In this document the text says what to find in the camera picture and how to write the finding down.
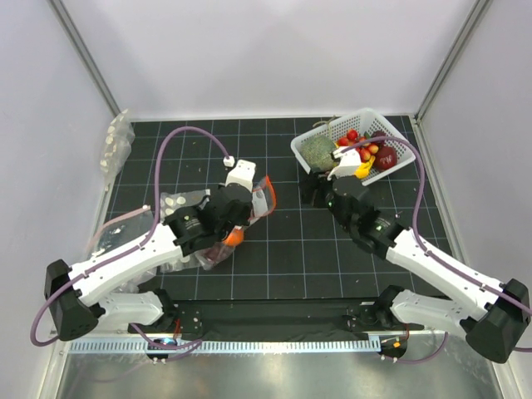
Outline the orange fruit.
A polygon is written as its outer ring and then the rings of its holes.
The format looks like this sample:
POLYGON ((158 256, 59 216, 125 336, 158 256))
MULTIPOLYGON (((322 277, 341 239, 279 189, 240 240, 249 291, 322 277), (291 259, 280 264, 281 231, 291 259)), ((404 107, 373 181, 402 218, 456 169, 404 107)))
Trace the orange fruit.
POLYGON ((237 247, 244 241, 244 231, 242 229, 234 228, 223 243, 229 247, 237 247))

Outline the clear zip bag red zipper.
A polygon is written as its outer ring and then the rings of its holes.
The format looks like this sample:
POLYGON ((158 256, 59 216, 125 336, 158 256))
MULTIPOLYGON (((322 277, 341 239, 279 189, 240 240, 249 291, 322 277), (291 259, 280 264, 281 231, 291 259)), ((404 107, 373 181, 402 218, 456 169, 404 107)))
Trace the clear zip bag red zipper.
POLYGON ((213 267, 224 262, 243 243, 246 230, 260 219, 272 214, 276 206, 277 198, 273 184, 269 176, 265 175, 253 187, 252 209, 249 216, 249 223, 245 226, 234 227, 223 241, 215 243, 209 249, 200 250, 195 255, 200 266, 204 270, 211 270, 213 267))

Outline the purple grape bunch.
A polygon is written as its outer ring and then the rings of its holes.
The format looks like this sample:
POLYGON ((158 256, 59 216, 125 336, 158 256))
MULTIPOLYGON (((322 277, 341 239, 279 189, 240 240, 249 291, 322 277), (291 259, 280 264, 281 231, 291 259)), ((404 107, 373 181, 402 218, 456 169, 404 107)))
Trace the purple grape bunch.
POLYGON ((224 262, 233 252, 234 247, 223 243, 216 243, 206 253, 206 257, 213 264, 219 264, 224 262))

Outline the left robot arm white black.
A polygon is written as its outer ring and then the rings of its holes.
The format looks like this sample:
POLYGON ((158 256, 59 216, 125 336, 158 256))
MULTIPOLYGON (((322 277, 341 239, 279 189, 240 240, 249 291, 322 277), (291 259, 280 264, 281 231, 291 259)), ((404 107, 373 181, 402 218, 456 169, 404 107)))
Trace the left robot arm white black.
POLYGON ((123 283, 161 264, 210 249, 234 228, 249 225, 252 199, 251 184, 227 183, 108 254, 72 266, 61 259, 49 264, 43 307, 52 315, 58 340, 83 337, 108 319, 111 294, 123 283))

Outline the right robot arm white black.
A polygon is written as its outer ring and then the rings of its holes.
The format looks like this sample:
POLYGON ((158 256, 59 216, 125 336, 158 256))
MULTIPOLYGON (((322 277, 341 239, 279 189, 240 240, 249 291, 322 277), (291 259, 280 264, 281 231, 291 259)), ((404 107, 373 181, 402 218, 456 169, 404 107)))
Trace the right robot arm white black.
POLYGON ((311 174, 300 184, 301 201, 328 209, 361 250, 422 278, 445 294, 420 295, 390 286, 373 305, 377 324, 435 328, 466 341, 482 357, 505 363, 530 325, 528 288, 512 278, 502 283, 469 268, 423 239, 417 230, 378 209, 354 176, 329 179, 311 174))

